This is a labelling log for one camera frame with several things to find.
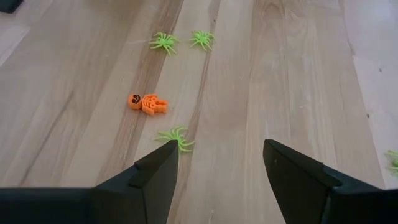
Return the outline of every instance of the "jack-o'-lantern face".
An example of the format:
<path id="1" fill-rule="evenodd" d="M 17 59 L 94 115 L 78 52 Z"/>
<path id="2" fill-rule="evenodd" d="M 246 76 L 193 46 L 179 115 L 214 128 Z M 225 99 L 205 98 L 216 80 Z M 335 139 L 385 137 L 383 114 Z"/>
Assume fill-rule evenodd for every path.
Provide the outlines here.
<path id="1" fill-rule="evenodd" d="M 127 103 L 135 110 L 139 110 L 142 107 L 141 97 L 138 94 L 130 95 Z"/>
<path id="2" fill-rule="evenodd" d="M 141 97 L 139 97 L 139 95 L 134 94 L 132 96 L 132 103 L 138 103 L 141 100 Z"/>

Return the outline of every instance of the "plastic spider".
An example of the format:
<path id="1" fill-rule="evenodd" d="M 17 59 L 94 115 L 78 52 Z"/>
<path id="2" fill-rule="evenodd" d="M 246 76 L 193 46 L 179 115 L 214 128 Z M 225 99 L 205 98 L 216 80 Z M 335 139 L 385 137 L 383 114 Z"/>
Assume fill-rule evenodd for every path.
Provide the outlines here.
<path id="1" fill-rule="evenodd" d="M 174 42 L 179 42 L 179 40 L 173 35 L 167 35 L 163 32 L 158 32 L 154 35 L 156 38 L 155 41 L 149 42 L 150 44 L 156 44 L 156 46 L 151 47 L 152 49 L 156 49 L 159 47 L 163 47 L 167 53 L 171 56 L 170 50 L 177 54 L 176 51 L 173 49 Z"/>
<path id="2" fill-rule="evenodd" d="M 387 156 L 391 158 L 391 165 L 387 168 L 391 174 L 398 177 L 398 152 L 388 150 Z"/>
<path id="3" fill-rule="evenodd" d="M 211 50 L 210 43 L 212 40 L 215 40 L 215 38 L 214 35 L 209 32 L 195 31 L 193 33 L 193 38 L 190 40 L 194 41 L 191 47 L 193 47 L 196 44 L 200 44 L 201 47 L 203 47 L 203 50 L 207 51 L 206 47 L 208 47 Z"/>
<path id="4" fill-rule="evenodd" d="M 193 145 L 195 142 L 192 141 L 190 143 L 187 143 L 187 140 L 185 140 L 185 136 L 180 134 L 181 131 L 186 131 L 187 128 L 185 127 L 176 127 L 173 128 L 170 132 L 159 132 L 159 137 L 157 137 L 155 140 L 156 141 L 170 141 L 170 140 L 177 140 L 178 141 L 178 148 L 182 152 L 192 152 L 192 150 L 186 149 L 187 146 Z"/>

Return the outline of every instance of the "wood grain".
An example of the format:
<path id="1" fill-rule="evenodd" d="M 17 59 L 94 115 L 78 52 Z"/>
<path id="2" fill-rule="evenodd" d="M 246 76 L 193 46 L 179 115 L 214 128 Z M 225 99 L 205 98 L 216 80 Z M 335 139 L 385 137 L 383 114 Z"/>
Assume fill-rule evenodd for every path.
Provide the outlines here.
<path id="1" fill-rule="evenodd" d="M 387 0 L 37 0 L 0 15 L 0 183 L 93 186 L 186 126 L 168 223 L 283 223 L 267 138 L 398 187 L 395 17 Z M 194 30 L 213 50 L 190 48 Z M 181 42 L 172 57 L 147 44 Z M 129 94 L 156 93 L 148 117 Z"/>

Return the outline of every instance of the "black plastic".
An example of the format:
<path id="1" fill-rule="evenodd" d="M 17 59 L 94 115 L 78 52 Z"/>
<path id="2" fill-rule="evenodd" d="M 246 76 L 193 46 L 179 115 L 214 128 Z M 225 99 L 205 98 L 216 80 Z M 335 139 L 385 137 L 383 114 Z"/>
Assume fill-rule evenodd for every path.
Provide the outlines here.
<path id="1" fill-rule="evenodd" d="M 177 141 L 169 141 L 90 189 L 0 189 L 0 223 L 167 222 L 178 171 Z"/>
<path id="2" fill-rule="evenodd" d="M 263 158 L 287 224 L 396 222 L 398 190 L 381 190 L 274 140 L 265 140 Z"/>
<path id="3" fill-rule="evenodd" d="M 0 0 L 0 12 L 13 13 L 23 0 Z"/>

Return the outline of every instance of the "orange toy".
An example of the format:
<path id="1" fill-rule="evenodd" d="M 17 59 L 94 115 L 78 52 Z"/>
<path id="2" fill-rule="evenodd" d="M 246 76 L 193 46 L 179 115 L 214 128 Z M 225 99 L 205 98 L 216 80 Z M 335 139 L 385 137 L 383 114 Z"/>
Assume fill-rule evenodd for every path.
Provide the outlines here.
<path id="1" fill-rule="evenodd" d="M 155 115 L 155 113 L 166 113 L 168 105 L 167 100 L 158 99 L 156 94 L 145 95 L 142 100 L 137 94 L 130 95 L 127 103 L 132 109 L 142 109 L 151 116 Z"/>

